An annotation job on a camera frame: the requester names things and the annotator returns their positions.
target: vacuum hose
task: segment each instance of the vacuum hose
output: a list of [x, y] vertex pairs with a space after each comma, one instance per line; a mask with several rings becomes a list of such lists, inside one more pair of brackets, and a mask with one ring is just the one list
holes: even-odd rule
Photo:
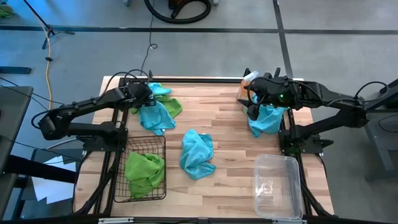
[[[173, 13], [171, 15], [171, 18], [165, 17], [163, 15], [160, 15], [150, 4], [149, 0], [144, 0], [145, 5], [147, 6], [148, 10], [152, 15], [154, 15], [156, 18], [160, 19], [161, 21], [170, 23], [170, 24], [190, 24], [193, 22], [200, 21], [204, 19], [211, 11], [211, 3], [210, 0], [183, 0], [180, 2], [180, 4], [177, 5], [177, 7], [173, 10]], [[176, 19], [176, 16], [179, 14], [180, 10], [188, 3], [193, 2], [193, 1], [200, 1], [203, 4], [206, 5], [206, 10], [201, 13], [199, 16], [195, 16], [192, 18], [188, 19]]]

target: blue towel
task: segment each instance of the blue towel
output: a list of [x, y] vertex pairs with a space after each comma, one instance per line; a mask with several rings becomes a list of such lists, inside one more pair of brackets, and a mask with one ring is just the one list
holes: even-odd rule
[[146, 130], [156, 135], [164, 134], [164, 129], [175, 128], [175, 121], [162, 103], [155, 106], [142, 106], [139, 110], [139, 122]]
[[279, 131], [280, 121], [286, 108], [274, 108], [273, 106], [260, 106], [259, 117], [256, 121], [248, 118], [250, 129], [255, 138], [261, 131], [267, 134], [275, 134]]
[[160, 83], [149, 83], [148, 87], [152, 92], [154, 93], [155, 96], [157, 95], [169, 95], [172, 92], [172, 89], [170, 88], [163, 88], [162, 84]]
[[185, 133], [180, 167], [191, 179], [197, 180], [214, 173], [216, 166], [207, 162], [213, 156], [213, 141], [209, 134], [198, 134], [193, 129]]

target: wire basket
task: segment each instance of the wire basket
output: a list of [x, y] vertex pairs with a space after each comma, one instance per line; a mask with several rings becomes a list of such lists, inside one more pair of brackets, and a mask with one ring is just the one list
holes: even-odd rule
[[[114, 201], [121, 202], [139, 202], [146, 200], [161, 200], [166, 197], [166, 138], [164, 136], [146, 136], [127, 138], [126, 149], [122, 152], [118, 174], [116, 176], [116, 188]], [[129, 190], [129, 181], [124, 176], [124, 165], [129, 157], [130, 152], [136, 152], [140, 155], [151, 153], [158, 155], [164, 159], [164, 178], [159, 186], [141, 198], [133, 198]]]

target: clear plastic container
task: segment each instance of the clear plastic container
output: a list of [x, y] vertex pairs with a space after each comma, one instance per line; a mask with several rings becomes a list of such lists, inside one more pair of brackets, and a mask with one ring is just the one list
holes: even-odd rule
[[248, 91], [245, 90], [243, 87], [250, 84], [250, 82], [259, 76], [259, 72], [253, 71], [249, 75], [246, 75], [243, 80], [241, 81], [241, 86], [238, 89], [238, 93], [236, 94], [237, 100], [248, 100]]
[[293, 157], [258, 155], [254, 162], [254, 210], [262, 218], [303, 217], [299, 164]]

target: gray concrete floor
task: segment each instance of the gray concrete floor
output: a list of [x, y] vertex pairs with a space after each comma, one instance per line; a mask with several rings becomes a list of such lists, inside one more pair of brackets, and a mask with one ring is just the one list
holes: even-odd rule
[[[1, 25], [37, 26], [22, 1], [9, 1], [17, 16], [0, 19]], [[130, 7], [120, 1], [31, 1], [50, 24], [59, 26], [148, 27], [150, 14], [143, 1]], [[398, 29], [398, 3], [394, 0], [280, 0], [286, 29]], [[166, 14], [167, 3], [157, 0], [157, 9]], [[182, 17], [203, 6], [192, 3]], [[154, 27], [175, 27], [155, 19]], [[208, 18], [182, 27], [275, 29], [272, 0], [220, 0]], [[77, 32], [52, 39], [50, 79], [53, 98], [69, 103], [98, 95], [103, 76], [139, 68], [145, 56], [148, 33]], [[30, 85], [48, 96], [45, 84], [47, 51], [41, 50], [44, 35], [36, 31], [0, 30], [0, 63], [32, 67], [30, 75], [2, 75], [19, 85]], [[325, 84], [346, 94], [366, 82], [391, 82], [398, 71], [398, 35], [287, 35], [294, 77]], [[240, 77], [246, 67], [273, 72], [284, 62], [277, 34], [153, 33], [159, 45], [151, 50], [145, 69], [154, 75]], [[363, 96], [374, 96], [378, 86], [370, 86]], [[30, 118], [42, 111], [32, 102], [17, 140], [37, 147], [45, 141], [30, 126]], [[313, 110], [315, 121], [331, 116], [328, 108]], [[91, 122], [91, 116], [79, 119]], [[339, 128], [322, 134], [335, 140], [325, 149], [328, 184], [335, 213], [345, 218], [396, 222], [398, 220], [397, 181], [368, 183], [375, 159], [364, 129]], [[15, 145], [13, 154], [30, 157], [31, 150]], [[30, 201], [26, 206], [43, 208], [42, 213], [25, 212], [25, 218], [67, 214], [68, 201], [44, 205]]]

